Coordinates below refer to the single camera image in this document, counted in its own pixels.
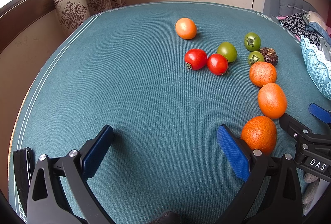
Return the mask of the teal tablecloth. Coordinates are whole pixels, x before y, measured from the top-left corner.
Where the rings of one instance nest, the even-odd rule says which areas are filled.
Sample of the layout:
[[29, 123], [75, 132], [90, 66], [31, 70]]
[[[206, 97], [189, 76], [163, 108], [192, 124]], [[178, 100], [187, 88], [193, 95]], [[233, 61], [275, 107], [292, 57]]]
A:
[[[176, 33], [184, 17], [197, 27], [191, 40]], [[218, 146], [217, 129], [225, 124], [240, 136], [261, 115], [243, 43], [249, 32], [277, 52], [287, 113], [329, 134], [308, 107], [330, 109], [330, 101], [288, 31], [258, 12], [164, 2], [103, 12], [73, 32], [36, 76], [11, 148], [62, 157], [110, 125], [114, 143], [88, 185], [116, 223], [147, 223], [168, 210], [183, 223], [215, 223], [242, 185]], [[207, 62], [197, 71], [186, 67], [189, 50], [209, 58], [223, 42], [237, 50], [224, 75], [211, 73]]]

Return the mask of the green tomato smooth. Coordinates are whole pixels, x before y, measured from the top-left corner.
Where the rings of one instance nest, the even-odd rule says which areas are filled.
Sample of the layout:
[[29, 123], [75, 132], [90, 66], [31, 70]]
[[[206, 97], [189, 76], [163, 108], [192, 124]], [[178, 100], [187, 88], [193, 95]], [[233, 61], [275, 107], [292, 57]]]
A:
[[224, 56], [229, 63], [237, 59], [237, 50], [230, 42], [223, 42], [217, 48], [217, 53]]

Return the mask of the small red tomato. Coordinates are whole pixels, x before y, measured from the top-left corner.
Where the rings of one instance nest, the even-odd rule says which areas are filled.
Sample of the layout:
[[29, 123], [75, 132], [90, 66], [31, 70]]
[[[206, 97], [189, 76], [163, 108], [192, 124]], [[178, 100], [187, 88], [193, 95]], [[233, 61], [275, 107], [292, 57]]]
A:
[[228, 60], [216, 53], [207, 59], [207, 67], [215, 75], [224, 75], [228, 70]]

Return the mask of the light blue lattice basket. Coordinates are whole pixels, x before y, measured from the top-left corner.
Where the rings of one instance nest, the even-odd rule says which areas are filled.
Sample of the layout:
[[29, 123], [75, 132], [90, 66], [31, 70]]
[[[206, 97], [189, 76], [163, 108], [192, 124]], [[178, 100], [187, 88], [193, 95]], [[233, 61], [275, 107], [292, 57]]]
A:
[[300, 46], [310, 78], [321, 94], [330, 100], [330, 61], [303, 35], [301, 35]]

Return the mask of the pile of clothes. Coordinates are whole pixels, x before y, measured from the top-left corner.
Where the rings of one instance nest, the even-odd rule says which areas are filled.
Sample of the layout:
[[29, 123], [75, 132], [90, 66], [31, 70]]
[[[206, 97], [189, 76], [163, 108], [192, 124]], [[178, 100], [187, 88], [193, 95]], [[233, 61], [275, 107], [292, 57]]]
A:
[[287, 16], [278, 16], [280, 24], [290, 31], [298, 40], [301, 36], [309, 39], [311, 44], [324, 53], [330, 61], [330, 27], [326, 25], [322, 17], [313, 11], [307, 13], [295, 13]]

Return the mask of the dark wrinkled passion fruit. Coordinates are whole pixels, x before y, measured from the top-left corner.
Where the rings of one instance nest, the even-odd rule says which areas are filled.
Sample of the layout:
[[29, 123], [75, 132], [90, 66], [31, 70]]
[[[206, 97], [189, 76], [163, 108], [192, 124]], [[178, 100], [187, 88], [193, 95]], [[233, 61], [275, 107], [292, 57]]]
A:
[[264, 57], [264, 62], [270, 63], [273, 66], [278, 64], [278, 56], [273, 48], [261, 48], [259, 52]]

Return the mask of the green tomato with stem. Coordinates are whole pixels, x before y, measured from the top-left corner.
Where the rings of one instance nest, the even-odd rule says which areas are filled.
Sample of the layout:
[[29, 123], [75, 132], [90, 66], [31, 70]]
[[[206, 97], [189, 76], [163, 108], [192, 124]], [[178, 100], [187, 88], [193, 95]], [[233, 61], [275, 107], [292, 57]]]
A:
[[244, 45], [250, 52], [258, 51], [261, 47], [261, 39], [256, 33], [249, 32], [244, 37]]

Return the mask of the small green tomato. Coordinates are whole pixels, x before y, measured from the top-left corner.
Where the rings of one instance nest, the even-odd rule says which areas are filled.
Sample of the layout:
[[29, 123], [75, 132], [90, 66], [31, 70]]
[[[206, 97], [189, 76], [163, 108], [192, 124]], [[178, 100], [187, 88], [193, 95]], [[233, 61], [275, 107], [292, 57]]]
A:
[[264, 62], [264, 56], [261, 52], [258, 51], [251, 52], [247, 57], [247, 62], [248, 65], [251, 67], [257, 62]]

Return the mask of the grey sofa bed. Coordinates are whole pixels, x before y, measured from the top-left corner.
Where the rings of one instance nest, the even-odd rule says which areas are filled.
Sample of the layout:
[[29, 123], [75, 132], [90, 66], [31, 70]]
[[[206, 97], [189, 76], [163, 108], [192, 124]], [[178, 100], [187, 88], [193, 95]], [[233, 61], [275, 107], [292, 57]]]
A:
[[270, 18], [285, 17], [296, 13], [308, 13], [317, 10], [305, 0], [265, 0], [263, 14]]

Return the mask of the smooth orange tomato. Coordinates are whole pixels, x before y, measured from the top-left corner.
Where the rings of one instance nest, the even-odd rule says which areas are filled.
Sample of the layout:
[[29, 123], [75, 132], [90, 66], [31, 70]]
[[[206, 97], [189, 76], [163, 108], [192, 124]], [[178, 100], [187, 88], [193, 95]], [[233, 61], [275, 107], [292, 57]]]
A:
[[194, 21], [186, 17], [176, 22], [175, 29], [177, 35], [185, 40], [191, 40], [197, 34], [197, 27]]

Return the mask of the large red tomato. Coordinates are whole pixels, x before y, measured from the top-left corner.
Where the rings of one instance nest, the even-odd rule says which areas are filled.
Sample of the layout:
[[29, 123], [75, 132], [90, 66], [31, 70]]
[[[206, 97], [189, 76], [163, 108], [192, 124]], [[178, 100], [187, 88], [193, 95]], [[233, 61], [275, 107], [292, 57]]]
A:
[[197, 71], [205, 67], [207, 54], [202, 49], [191, 49], [185, 54], [185, 64], [188, 69]]

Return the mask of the brown window frame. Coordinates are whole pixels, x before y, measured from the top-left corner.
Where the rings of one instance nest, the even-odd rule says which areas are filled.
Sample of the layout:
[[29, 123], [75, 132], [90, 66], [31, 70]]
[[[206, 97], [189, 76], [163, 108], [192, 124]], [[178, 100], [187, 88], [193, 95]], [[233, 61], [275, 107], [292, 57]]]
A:
[[53, 0], [12, 0], [1, 8], [1, 51], [32, 23], [55, 9]]

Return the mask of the mandarin orange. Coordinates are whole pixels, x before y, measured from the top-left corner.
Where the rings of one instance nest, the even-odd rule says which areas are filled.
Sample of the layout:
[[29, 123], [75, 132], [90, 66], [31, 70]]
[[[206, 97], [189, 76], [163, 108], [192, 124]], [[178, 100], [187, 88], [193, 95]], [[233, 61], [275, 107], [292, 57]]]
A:
[[277, 71], [270, 63], [256, 62], [250, 67], [249, 78], [254, 85], [263, 87], [268, 83], [276, 82]]
[[268, 156], [277, 144], [277, 127], [272, 119], [266, 116], [253, 117], [243, 126], [241, 139], [252, 150], [261, 150]]
[[287, 109], [287, 98], [279, 85], [270, 82], [259, 90], [258, 105], [265, 116], [278, 119]]

